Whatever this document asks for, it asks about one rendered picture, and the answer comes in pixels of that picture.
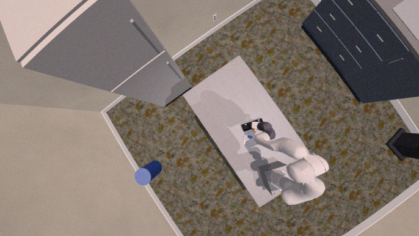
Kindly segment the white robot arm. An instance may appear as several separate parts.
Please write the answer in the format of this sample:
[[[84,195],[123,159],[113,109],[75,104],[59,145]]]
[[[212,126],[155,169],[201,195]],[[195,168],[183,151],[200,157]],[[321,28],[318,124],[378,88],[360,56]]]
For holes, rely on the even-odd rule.
[[[290,163],[286,168],[288,175],[293,180],[288,178],[284,171],[273,171],[271,174],[271,184],[281,191],[281,197],[285,203],[296,205],[323,194],[326,189],[325,185],[322,180],[317,178],[329,170],[329,165],[323,157],[311,152],[307,153],[304,146],[290,138],[270,141],[275,138],[275,131],[268,122],[252,122],[252,128],[264,130],[254,137],[258,145],[272,151],[282,152],[298,160]]]

